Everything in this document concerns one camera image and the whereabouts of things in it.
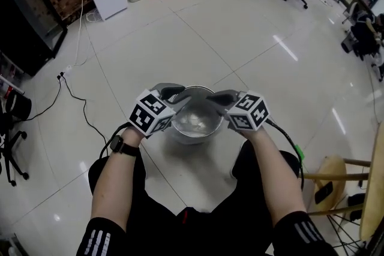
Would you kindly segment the light wooden board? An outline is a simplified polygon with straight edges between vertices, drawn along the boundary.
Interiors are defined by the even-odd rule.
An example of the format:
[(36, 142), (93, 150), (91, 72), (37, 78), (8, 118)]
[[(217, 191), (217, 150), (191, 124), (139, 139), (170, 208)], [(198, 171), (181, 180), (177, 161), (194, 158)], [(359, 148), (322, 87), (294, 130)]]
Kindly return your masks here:
[(384, 217), (384, 122), (377, 130), (362, 210), (359, 237), (368, 240)]

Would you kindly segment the wooden stool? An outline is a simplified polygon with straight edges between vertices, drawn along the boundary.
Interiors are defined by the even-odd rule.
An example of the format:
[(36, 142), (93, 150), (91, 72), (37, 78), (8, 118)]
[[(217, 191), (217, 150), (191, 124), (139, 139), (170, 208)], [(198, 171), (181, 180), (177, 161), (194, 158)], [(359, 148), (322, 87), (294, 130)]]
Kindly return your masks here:
[(333, 183), (333, 192), (320, 204), (314, 201), (315, 210), (309, 212), (310, 216), (326, 216), (336, 215), (339, 213), (349, 213), (363, 209), (363, 204), (356, 204), (353, 206), (346, 206), (338, 208), (337, 205), (343, 196), (346, 182), (348, 181), (365, 181), (368, 179), (368, 173), (354, 173), (348, 174), (346, 165), (354, 165), (359, 167), (369, 168), (371, 162), (356, 159), (342, 158), (338, 155), (327, 156), (324, 158), (317, 173), (304, 173), (302, 178), (310, 180), (314, 183), (314, 193), (325, 186), (328, 182)]

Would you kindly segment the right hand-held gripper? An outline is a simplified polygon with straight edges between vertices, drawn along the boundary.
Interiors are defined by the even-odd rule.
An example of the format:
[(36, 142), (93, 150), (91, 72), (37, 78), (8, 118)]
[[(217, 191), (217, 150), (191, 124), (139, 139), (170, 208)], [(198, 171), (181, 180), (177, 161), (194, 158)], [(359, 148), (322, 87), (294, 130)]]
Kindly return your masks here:
[(265, 99), (254, 91), (241, 92), (233, 89), (215, 92), (206, 97), (214, 104), (220, 116), (227, 116), (237, 131), (257, 131), (267, 119), (270, 112)]

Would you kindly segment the black smartphone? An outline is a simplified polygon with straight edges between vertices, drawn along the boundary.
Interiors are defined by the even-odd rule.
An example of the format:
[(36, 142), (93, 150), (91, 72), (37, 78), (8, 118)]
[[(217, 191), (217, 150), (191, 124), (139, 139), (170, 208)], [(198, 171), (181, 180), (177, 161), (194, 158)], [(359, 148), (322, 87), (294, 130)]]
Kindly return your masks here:
[(314, 193), (314, 201), (316, 204), (320, 204), (333, 192), (333, 183), (328, 182), (325, 186), (322, 186)]

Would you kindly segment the person's right forearm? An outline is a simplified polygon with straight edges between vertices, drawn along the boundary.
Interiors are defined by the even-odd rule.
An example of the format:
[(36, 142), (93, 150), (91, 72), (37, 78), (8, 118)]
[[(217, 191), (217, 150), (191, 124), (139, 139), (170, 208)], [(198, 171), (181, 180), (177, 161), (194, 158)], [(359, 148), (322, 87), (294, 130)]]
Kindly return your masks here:
[(240, 132), (253, 145), (272, 224), (292, 212), (306, 212), (297, 176), (264, 128)]

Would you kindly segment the person in black clothes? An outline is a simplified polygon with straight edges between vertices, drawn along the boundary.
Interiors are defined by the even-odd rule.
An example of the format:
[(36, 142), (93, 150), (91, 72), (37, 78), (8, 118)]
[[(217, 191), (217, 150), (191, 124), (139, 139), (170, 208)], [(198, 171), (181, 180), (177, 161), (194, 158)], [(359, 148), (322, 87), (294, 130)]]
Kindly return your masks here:
[(264, 200), (262, 180), (256, 154), (250, 141), (239, 152), (233, 169), (237, 180), (235, 190), (211, 213), (198, 212), (186, 207), (175, 215), (152, 199), (145, 190), (134, 194), (133, 206), (128, 218), (129, 237), (141, 234), (154, 237), (171, 234), (189, 234), (201, 239), (222, 234), (225, 238), (248, 237), (245, 228), (253, 225), (262, 229), (266, 240), (272, 233), (272, 220)]

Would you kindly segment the black wristwatch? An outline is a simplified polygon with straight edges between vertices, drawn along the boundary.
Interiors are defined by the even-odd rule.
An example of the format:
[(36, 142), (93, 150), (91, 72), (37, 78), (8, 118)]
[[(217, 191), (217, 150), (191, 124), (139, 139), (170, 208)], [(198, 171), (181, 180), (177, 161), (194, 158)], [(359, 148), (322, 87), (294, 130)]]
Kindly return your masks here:
[(138, 147), (132, 147), (124, 142), (124, 139), (120, 135), (116, 135), (110, 142), (110, 149), (114, 153), (125, 154), (136, 157), (140, 154)]

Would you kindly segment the black cylindrical container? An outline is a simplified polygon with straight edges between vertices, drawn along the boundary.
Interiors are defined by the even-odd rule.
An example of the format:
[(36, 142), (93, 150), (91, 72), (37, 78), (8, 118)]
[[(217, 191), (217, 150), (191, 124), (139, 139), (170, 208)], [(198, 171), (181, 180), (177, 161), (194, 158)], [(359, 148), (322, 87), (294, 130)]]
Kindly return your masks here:
[(14, 89), (8, 94), (5, 110), (12, 116), (27, 120), (32, 109), (32, 101)]

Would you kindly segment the person's left forearm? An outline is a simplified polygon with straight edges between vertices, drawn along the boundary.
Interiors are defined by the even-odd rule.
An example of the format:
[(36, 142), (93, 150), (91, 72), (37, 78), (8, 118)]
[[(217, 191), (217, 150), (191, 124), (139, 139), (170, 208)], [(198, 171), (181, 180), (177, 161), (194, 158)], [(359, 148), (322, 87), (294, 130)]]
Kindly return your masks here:
[(107, 219), (126, 231), (134, 194), (145, 186), (139, 149), (143, 134), (129, 127), (121, 138), (129, 153), (112, 152), (107, 159), (94, 189), (91, 218)]

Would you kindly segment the person's black striped shirt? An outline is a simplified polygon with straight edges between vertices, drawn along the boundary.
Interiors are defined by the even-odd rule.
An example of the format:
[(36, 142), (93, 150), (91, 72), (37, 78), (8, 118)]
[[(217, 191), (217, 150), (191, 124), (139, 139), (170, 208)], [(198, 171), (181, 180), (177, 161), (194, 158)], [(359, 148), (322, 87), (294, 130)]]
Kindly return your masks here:
[(277, 222), (266, 240), (228, 239), (222, 234), (198, 239), (189, 234), (129, 237), (116, 223), (94, 218), (88, 222), (76, 256), (338, 256), (305, 212), (293, 212)]

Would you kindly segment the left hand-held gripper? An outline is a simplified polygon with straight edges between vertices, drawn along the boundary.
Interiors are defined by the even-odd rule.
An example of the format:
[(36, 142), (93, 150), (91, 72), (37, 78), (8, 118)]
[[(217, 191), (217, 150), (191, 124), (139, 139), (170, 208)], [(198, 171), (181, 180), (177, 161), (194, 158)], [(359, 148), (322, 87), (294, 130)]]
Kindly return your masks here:
[[(153, 135), (167, 128), (172, 119), (191, 100), (191, 95), (178, 95), (185, 86), (176, 83), (159, 83), (151, 91), (145, 89), (135, 100), (129, 116), (129, 123), (144, 136)], [(172, 108), (163, 101), (177, 95), (172, 101)]]

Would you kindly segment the black glass-door cabinet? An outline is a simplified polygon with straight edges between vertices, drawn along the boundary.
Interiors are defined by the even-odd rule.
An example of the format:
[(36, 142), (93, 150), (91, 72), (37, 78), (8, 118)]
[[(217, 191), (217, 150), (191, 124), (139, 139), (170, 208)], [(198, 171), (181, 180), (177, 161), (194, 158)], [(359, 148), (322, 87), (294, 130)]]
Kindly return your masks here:
[(24, 73), (55, 58), (66, 34), (50, 0), (0, 0), (0, 52)]

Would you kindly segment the clear storage shelf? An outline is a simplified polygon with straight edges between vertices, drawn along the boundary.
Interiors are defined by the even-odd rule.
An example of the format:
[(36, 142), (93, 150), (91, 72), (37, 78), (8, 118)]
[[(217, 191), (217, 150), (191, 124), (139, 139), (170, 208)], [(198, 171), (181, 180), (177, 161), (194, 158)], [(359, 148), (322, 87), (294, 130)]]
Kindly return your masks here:
[(25, 91), (21, 88), (24, 72), (0, 51), (0, 97), (7, 99), (12, 90), (20, 94)]

